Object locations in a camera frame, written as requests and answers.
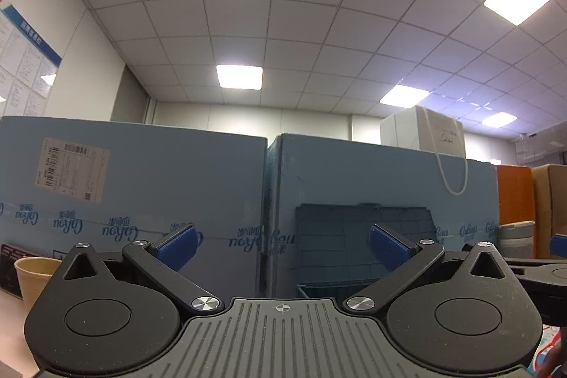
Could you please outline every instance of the blue gripper pad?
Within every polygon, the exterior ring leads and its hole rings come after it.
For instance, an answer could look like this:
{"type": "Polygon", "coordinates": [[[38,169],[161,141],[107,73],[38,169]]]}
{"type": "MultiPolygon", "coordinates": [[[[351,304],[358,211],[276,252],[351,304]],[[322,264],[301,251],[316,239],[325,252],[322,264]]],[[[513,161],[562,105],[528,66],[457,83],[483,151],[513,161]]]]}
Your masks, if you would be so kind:
{"type": "Polygon", "coordinates": [[[410,248],[374,225],[370,228],[368,243],[372,255],[392,272],[412,257],[410,248]]]}
{"type": "Polygon", "coordinates": [[[549,241],[549,252],[555,256],[567,258],[567,236],[565,234],[555,234],[549,241]]]}
{"type": "Polygon", "coordinates": [[[197,244],[197,230],[189,226],[164,244],[158,244],[154,256],[172,270],[179,271],[197,253],[197,244]]]}

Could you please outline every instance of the metal screw cap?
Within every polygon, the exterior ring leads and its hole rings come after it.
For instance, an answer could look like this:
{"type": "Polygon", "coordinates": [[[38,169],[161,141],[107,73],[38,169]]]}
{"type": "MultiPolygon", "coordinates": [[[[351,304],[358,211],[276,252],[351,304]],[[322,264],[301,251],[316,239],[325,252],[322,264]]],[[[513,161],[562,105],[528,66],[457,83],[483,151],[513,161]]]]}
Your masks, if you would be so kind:
{"type": "Polygon", "coordinates": [[[191,302],[191,306],[198,311],[210,311],[220,306],[220,301],[213,296],[200,296],[191,302]]]}
{"type": "Polygon", "coordinates": [[[374,307],[374,302],[366,296],[354,296],[347,301],[347,306],[355,311],[366,311],[374,307]]]}

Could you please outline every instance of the bag handle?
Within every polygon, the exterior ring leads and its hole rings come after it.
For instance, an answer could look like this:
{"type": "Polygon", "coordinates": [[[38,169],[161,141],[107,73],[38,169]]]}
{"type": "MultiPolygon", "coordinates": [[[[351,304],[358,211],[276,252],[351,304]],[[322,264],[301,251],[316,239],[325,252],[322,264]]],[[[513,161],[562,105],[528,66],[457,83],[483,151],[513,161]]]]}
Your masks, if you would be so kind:
{"type": "MultiPolygon", "coordinates": [[[[447,178],[445,177],[443,165],[441,164],[441,158],[439,157],[439,152],[437,151],[437,146],[435,145],[435,138],[433,137],[433,132],[431,130],[431,124],[429,123],[429,114],[427,113],[429,111],[429,109],[426,108],[426,107],[423,107],[423,111],[425,112],[425,120],[427,121],[427,128],[429,129],[429,136],[431,137],[431,142],[433,143],[433,151],[435,152],[435,156],[437,158],[437,165],[439,166],[439,171],[441,172],[441,178],[443,179],[443,184],[445,185],[445,188],[447,189],[447,191],[449,191],[450,194],[452,194],[454,196],[460,196],[461,194],[463,194],[463,192],[467,188],[467,184],[468,184],[468,161],[467,161],[466,154],[465,154],[465,157],[464,157],[464,184],[463,184],[463,188],[458,192],[453,191],[451,189],[451,186],[449,186],[449,183],[447,182],[447,178]]],[[[453,121],[453,124],[455,124],[457,134],[459,134],[459,126],[457,124],[457,121],[453,117],[451,118],[451,120],[453,121]]],[[[465,151],[464,131],[461,131],[460,135],[461,136],[459,138],[460,138],[461,144],[463,146],[463,151],[465,151]]]]}

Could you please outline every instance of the barcode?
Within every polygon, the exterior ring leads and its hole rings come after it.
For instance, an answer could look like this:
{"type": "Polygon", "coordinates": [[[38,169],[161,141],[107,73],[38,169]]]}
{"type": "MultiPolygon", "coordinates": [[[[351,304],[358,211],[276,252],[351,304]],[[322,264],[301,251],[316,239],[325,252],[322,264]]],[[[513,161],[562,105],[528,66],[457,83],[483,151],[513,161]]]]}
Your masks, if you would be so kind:
{"type": "Polygon", "coordinates": [[[59,148],[51,148],[49,152],[49,157],[47,158],[47,171],[45,172],[45,184],[46,186],[53,187],[53,182],[55,181],[55,169],[59,163],[59,148]]]}
{"type": "Polygon", "coordinates": [[[84,154],[85,156],[89,152],[89,149],[86,148],[85,146],[78,146],[77,144],[71,144],[71,143],[65,143],[65,150],[77,154],[84,154]]]}

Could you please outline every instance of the blue poster header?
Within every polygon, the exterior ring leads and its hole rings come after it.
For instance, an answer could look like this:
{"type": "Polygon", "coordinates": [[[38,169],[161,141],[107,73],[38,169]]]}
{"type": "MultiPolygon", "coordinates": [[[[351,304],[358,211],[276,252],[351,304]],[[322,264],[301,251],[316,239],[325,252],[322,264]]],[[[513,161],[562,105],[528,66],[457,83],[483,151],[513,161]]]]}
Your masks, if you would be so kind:
{"type": "Polygon", "coordinates": [[[33,30],[29,23],[20,15],[20,13],[15,9],[13,5],[2,9],[4,15],[10,19],[13,25],[20,30],[20,32],[26,36],[31,43],[33,43],[56,67],[61,64],[61,57],[56,54],[49,45],[43,40],[43,38],[33,30]]]}

